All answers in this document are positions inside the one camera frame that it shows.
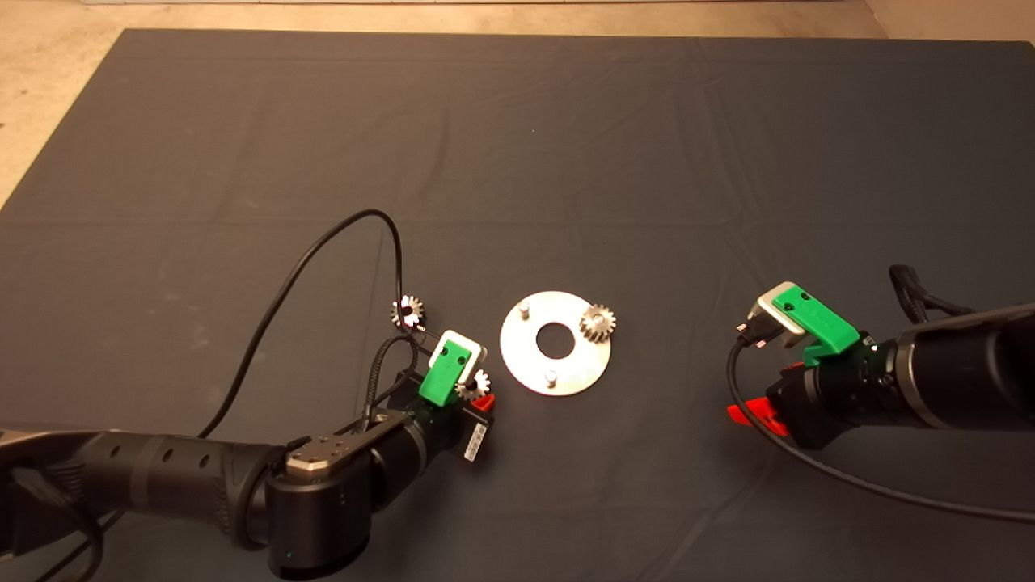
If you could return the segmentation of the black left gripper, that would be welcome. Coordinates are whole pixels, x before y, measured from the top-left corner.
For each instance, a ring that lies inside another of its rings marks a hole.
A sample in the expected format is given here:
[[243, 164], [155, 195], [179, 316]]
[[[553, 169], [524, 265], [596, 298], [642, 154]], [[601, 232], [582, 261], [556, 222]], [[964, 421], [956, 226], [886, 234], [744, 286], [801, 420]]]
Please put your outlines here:
[[388, 408], [407, 413], [417, 426], [426, 460], [448, 452], [474, 463], [494, 427], [496, 396], [485, 384], [473, 381], [461, 387], [459, 400], [438, 406], [418, 395], [422, 380], [422, 376], [396, 377], [400, 386], [388, 395]]

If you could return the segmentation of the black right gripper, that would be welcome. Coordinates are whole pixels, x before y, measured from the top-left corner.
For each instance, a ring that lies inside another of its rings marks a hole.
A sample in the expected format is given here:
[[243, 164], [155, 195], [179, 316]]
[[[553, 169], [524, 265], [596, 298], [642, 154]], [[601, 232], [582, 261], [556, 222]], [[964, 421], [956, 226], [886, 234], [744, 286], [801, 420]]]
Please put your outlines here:
[[[853, 428], [889, 426], [890, 413], [880, 396], [888, 354], [887, 345], [865, 336], [814, 367], [792, 362], [766, 389], [766, 398], [747, 400], [746, 408], [769, 432], [806, 450], [824, 449]], [[750, 426], [736, 404], [727, 406], [727, 414], [736, 424]]]

